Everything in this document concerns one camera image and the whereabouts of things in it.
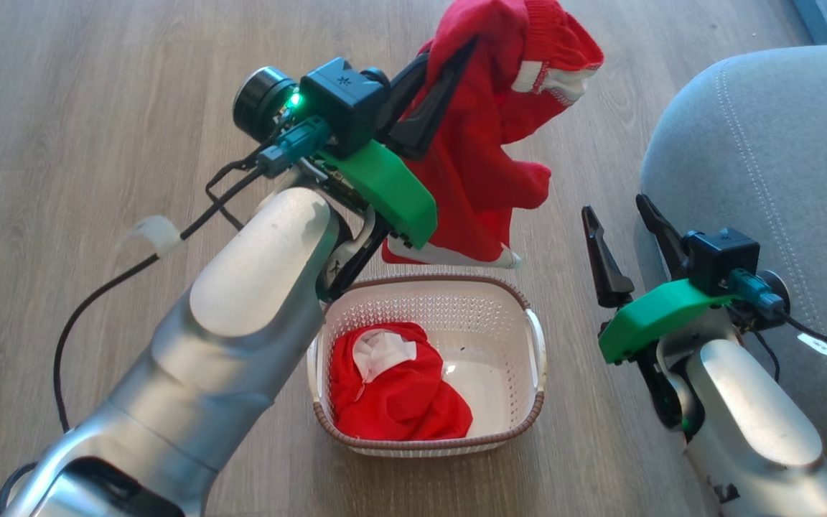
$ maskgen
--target laundry basket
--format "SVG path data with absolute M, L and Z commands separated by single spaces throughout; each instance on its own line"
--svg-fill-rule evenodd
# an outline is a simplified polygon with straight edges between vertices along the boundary
M 465 438 L 422 442 L 358 439 L 334 426 L 330 366 L 336 338 L 355 328 L 410 321 L 443 357 L 443 379 L 462 395 L 473 422 Z M 434 457 L 499 447 L 525 432 L 544 402 L 547 357 L 538 318 L 498 279 L 420 276 L 368 281 L 327 309 L 308 349 L 314 414 L 324 430 L 364 455 Z

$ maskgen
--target basket rim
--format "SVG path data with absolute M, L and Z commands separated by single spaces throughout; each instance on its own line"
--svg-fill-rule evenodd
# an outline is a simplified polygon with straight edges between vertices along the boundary
M 368 279 L 367 281 L 353 284 L 347 289 L 348 292 L 363 289 L 366 287 L 374 287 L 378 285 L 387 284 L 405 284 L 410 281 L 475 281 L 483 282 L 483 284 L 492 284 L 503 290 L 509 292 L 513 298 L 518 302 L 522 310 L 529 310 L 531 304 L 528 298 L 522 294 L 512 284 L 502 279 L 493 277 L 476 275 L 476 274 L 412 274 L 403 276 L 385 276 L 381 278 Z M 331 309 L 332 304 L 328 304 L 324 309 L 324 313 Z M 507 442 L 509 439 L 516 438 L 520 434 L 528 431 L 538 419 L 541 414 L 541 407 L 544 406 L 544 390 L 539 390 L 535 393 L 535 402 L 532 403 L 532 408 L 529 410 L 525 419 L 509 431 L 497 432 L 495 434 L 487 434 L 485 436 L 472 436 L 470 438 L 456 438 L 456 439 L 435 439 L 434 441 L 416 441 L 416 442 L 392 442 L 386 439 L 361 439 L 348 436 L 336 428 L 334 423 L 327 418 L 324 412 L 324 407 L 321 401 L 314 400 L 312 408 L 314 410 L 315 418 L 318 424 L 324 429 L 331 438 L 341 442 L 343 445 L 357 449 L 372 449 L 380 451 L 436 451 L 445 449 L 459 449 L 465 447 L 474 447 L 479 445 L 499 444 L 500 442 Z
M 459 449 L 464 447 L 473 447 L 477 445 L 499 444 L 500 442 L 508 442 L 509 439 L 516 438 L 520 434 L 528 431 L 538 419 L 541 414 L 541 407 L 544 406 L 544 392 L 539 391 L 535 393 L 535 403 L 532 404 L 531 411 L 525 416 L 525 419 L 509 431 L 497 432 L 495 434 L 487 434 L 485 436 L 472 436 L 470 438 L 456 438 L 456 439 L 430 439 L 430 441 L 416 441 L 416 442 L 391 442 L 387 439 L 361 439 L 348 436 L 336 428 L 334 424 L 324 414 L 324 407 L 321 402 L 313 402 L 312 408 L 314 415 L 318 418 L 318 423 L 321 427 L 331 435 L 331 438 L 341 442 L 348 447 L 357 449 L 372 449 L 378 451 L 439 451 L 445 449 Z

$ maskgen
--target red garment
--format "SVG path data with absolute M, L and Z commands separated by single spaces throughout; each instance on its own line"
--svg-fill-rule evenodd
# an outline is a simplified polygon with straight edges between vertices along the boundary
M 471 39 L 477 44 L 422 162 L 407 167 L 432 192 L 439 228 L 430 244 L 476 261 L 509 246 L 513 208 L 548 197 L 551 170 L 512 160 L 501 145 L 532 134 L 581 95 L 603 62 L 598 45 L 557 0 L 455 0 L 430 49 L 426 85 Z M 387 262 L 410 262 L 382 248 Z
M 363 386 L 353 360 L 353 347 L 367 330 L 381 328 L 416 343 L 416 359 L 381 373 Z M 452 386 L 442 380 L 442 358 L 414 323 L 358 328 L 336 340 L 331 359 L 331 402 L 334 426 L 361 439 L 463 438 L 472 412 Z

